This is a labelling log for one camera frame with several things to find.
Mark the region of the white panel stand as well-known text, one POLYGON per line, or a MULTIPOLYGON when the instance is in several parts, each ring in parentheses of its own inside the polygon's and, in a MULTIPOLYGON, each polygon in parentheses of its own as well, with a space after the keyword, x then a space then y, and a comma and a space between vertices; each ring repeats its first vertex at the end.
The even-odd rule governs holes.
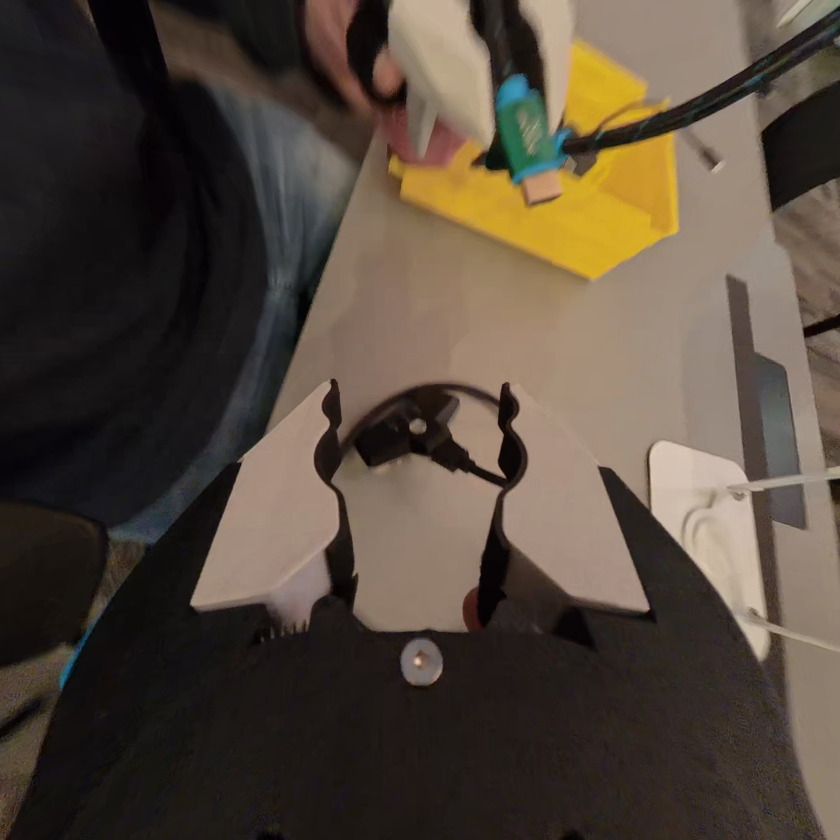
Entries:
POLYGON ((660 440, 647 456, 650 510, 704 573, 764 661, 771 637, 838 654, 839 647, 769 621, 753 496, 839 477, 837 466, 810 474, 748 480, 736 462, 660 440))

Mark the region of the yellow plastic bin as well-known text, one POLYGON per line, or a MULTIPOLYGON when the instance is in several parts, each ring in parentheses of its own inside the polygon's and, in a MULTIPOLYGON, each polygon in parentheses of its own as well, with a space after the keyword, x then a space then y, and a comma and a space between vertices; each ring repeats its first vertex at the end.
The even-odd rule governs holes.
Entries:
POLYGON ((505 172, 473 166, 467 142, 444 168, 389 160, 400 199, 578 277, 596 280, 679 230, 675 139, 600 152, 583 175, 562 171, 561 196, 527 207, 505 172))

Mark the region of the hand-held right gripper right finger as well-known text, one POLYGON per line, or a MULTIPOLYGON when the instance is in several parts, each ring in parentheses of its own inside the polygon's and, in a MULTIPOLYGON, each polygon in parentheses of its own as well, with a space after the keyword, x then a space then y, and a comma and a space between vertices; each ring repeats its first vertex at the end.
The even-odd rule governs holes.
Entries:
POLYGON ((504 481, 481 555, 481 626, 504 602, 540 632, 556 631, 582 608, 647 615, 601 467, 579 435, 512 383, 501 387, 498 425, 504 481))

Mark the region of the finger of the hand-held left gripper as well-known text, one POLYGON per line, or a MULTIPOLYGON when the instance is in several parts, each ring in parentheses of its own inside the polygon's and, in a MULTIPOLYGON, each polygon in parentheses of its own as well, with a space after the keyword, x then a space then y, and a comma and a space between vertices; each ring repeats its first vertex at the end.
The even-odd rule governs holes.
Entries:
POLYGON ((413 152, 424 157, 435 125, 481 150, 494 140, 489 50, 467 1, 394 1, 387 45, 406 82, 406 127, 413 152))
POLYGON ((520 1, 537 47, 534 87, 542 94, 550 127, 561 126, 571 73, 572 1, 520 1))

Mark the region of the black Fosmon HDMI switch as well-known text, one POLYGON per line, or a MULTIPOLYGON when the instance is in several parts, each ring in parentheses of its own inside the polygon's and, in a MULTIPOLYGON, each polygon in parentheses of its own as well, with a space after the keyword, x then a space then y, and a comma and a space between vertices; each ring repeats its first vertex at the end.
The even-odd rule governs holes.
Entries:
POLYGON ((354 450, 368 469, 374 469, 417 455, 448 472, 465 473, 504 487, 507 479, 480 467, 452 435, 450 424, 461 396, 495 410, 499 407, 497 397, 474 385, 414 385, 373 406, 347 433, 341 444, 342 456, 354 450))

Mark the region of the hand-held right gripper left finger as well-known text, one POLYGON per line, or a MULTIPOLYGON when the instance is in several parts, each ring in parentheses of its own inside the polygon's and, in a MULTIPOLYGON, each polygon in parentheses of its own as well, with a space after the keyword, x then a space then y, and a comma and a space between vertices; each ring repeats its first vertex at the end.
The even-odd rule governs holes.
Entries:
POLYGON ((353 609, 358 587, 342 462, 337 381, 320 384, 240 460, 192 594, 210 612, 263 605, 310 614, 323 597, 353 609))

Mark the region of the person's jeans leg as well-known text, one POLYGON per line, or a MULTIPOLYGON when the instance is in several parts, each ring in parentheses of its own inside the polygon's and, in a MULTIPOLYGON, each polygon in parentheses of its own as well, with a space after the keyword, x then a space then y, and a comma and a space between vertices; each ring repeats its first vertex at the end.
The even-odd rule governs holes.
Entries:
POLYGON ((210 87, 243 152, 264 228, 268 281, 255 341, 216 431, 164 495, 112 528, 152 545, 266 431, 360 165, 285 106, 210 87))

